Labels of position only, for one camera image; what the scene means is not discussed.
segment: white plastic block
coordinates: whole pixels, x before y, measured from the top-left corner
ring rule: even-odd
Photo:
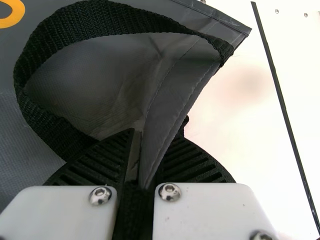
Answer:
[[[181,197],[154,196],[153,240],[249,240],[255,231],[277,234],[253,191],[237,183],[175,183]]]
[[[96,186],[34,186],[21,191],[0,215],[5,240],[111,240],[117,191],[98,206],[89,203]]]

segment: black line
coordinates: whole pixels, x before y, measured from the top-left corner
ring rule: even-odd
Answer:
[[[257,4],[254,1],[252,1],[251,5],[252,5],[252,8],[253,8],[253,12],[254,12],[256,23],[257,23],[258,28],[259,28],[259,32],[260,32],[261,39],[262,39],[263,46],[264,46],[264,50],[265,50],[265,54],[266,54],[266,57],[267,57],[268,62],[269,62],[269,67],[270,67],[270,70],[271,70],[271,73],[272,73],[272,77],[273,77],[273,81],[274,81],[274,85],[275,85],[275,89],[276,89],[276,94],[278,95],[279,103],[280,103],[281,110],[282,110],[282,115],[283,115],[283,118],[284,118],[286,129],[287,129],[288,134],[289,134],[291,146],[292,146],[292,149],[293,149],[293,152],[294,152],[296,164],[298,165],[298,169],[299,169],[301,180],[302,180],[302,183],[303,183],[303,186],[304,186],[305,194],[306,194],[308,202],[309,202],[309,206],[310,206],[311,213],[312,213],[312,216],[313,216],[313,219],[314,219],[314,223],[316,225],[318,233],[320,234],[320,223],[319,223],[319,218],[318,218],[318,215],[317,215],[316,207],[315,207],[314,201],[312,199],[312,195],[311,195],[311,192],[310,192],[310,189],[309,189],[309,185],[308,185],[308,181],[307,181],[306,174],[305,174],[305,171],[304,171],[304,167],[302,166],[302,162],[301,162],[301,158],[300,158],[299,151],[298,151],[298,148],[297,148],[294,132],[292,131],[291,124],[290,124],[290,121],[289,121],[289,117],[288,117],[288,113],[287,113],[287,108],[286,108],[284,96],[283,96],[282,91],[281,91],[281,87],[280,87],[280,83],[279,83],[279,80],[278,80],[276,68],[275,68],[274,61],[273,61],[272,56],[271,56],[270,48],[269,48],[269,45],[268,45],[268,42],[267,42],[267,38],[266,38],[266,35],[265,35],[265,32],[264,32],[264,28],[262,26],[262,22],[261,22],[261,19],[260,19],[260,16],[259,16]]]

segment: black nylon strap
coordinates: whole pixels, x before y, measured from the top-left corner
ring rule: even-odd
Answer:
[[[186,28],[171,18],[107,0],[86,0],[60,8],[42,21],[27,41],[14,67],[14,88],[23,117],[62,159],[98,141],[75,129],[65,118],[38,106],[24,87],[31,75],[62,48],[91,38],[140,33],[180,33],[204,38],[219,52],[221,66],[233,54],[226,41]]]

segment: screw hole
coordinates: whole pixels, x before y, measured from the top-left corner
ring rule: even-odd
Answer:
[[[101,195],[103,195],[103,194],[105,194],[105,190],[104,189],[98,189],[98,190],[96,190],[95,191],[95,193],[94,193],[94,195],[96,195],[96,196],[101,196]]]
[[[175,187],[172,185],[165,186],[164,188],[167,192],[171,193],[175,190]]]

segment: stitched seam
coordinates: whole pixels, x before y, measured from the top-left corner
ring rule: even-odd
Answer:
[[[213,67],[213,65],[214,65],[215,63],[216,63],[216,62],[214,61],[214,62],[211,64],[211,66],[209,67],[209,69],[208,69],[208,70],[205,72],[205,74],[203,75],[202,79],[196,84],[193,92],[190,94],[190,96],[189,96],[188,100],[186,101],[185,105],[183,106],[182,110],[179,112],[178,117],[176,118],[176,120],[174,121],[173,125],[171,126],[171,130],[169,131],[169,133],[167,134],[167,136],[164,138],[164,141],[163,141],[163,143],[162,143],[162,147],[161,147],[161,148],[163,148],[163,145],[165,144],[166,140],[168,139],[168,136],[169,136],[170,133],[172,132],[173,126],[176,124],[177,120],[180,118],[181,113],[185,110],[185,108],[186,108],[186,106],[187,106],[190,98],[193,96],[196,88],[197,88],[198,85],[203,81],[203,79],[205,78],[205,76],[208,74],[208,72],[211,70],[211,68]],[[157,155],[156,155],[156,158],[155,158],[155,161],[153,162],[151,168],[149,168],[150,171],[149,171],[149,173],[148,173],[148,176],[147,176],[146,180],[143,182],[143,187],[145,187],[146,183],[147,183],[147,182],[149,181],[149,179],[150,179],[150,173],[152,172],[152,170],[153,170],[154,167],[155,167],[155,164],[156,164],[156,162],[157,162],[157,159],[158,159],[158,157],[159,157],[159,154],[160,154],[161,150],[162,150],[162,149],[160,149],[160,150],[158,151],[158,153],[157,153]]]
[[[217,23],[218,23],[218,22],[214,23],[214,24],[205,32],[205,34],[207,34]],[[182,59],[182,57],[185,56],[185,55],[200,41],[200,39],[202,39],[202,38],[199,37],[199,39],[198,39],[177,61],[175,61],[175,63],[173,64],[173,66],[170,68],[170,70],[169,70],[169,71],[167,72],[167,74],[164,76],[163,80],[162,80],[161,83],[159,84],[159,86],[158,86],[158,88],[157,88],[157,90],[156,90],[156,92],[155,92],[155,94],[154,94],[154,96],[153,96],[153,98],[152,98],[152,100],[151,100],[151,102],[150,102],[150,105],[149,105],[149,107],[148,107],[148,109],[147,109],[147,111],[146,111],[146,115],[145,115],[145,119],[144,119],[145,122],[147,121],[147,117],[148,117],[150,108],[151,108],[152,104],[154,103],[154,100],[156,99],[156,97],[157,97],[157,95],[158,95],[158,92],[159,92],[159,90],[160,90],[160,88],[161,88],[161,86],[162,86],[162,83],[166,80],[167,76],[169,75],[169,73],[171,72],[171,70],[175,67],[175,65],[177,64],[177,62],[179,62],[179,61]]]

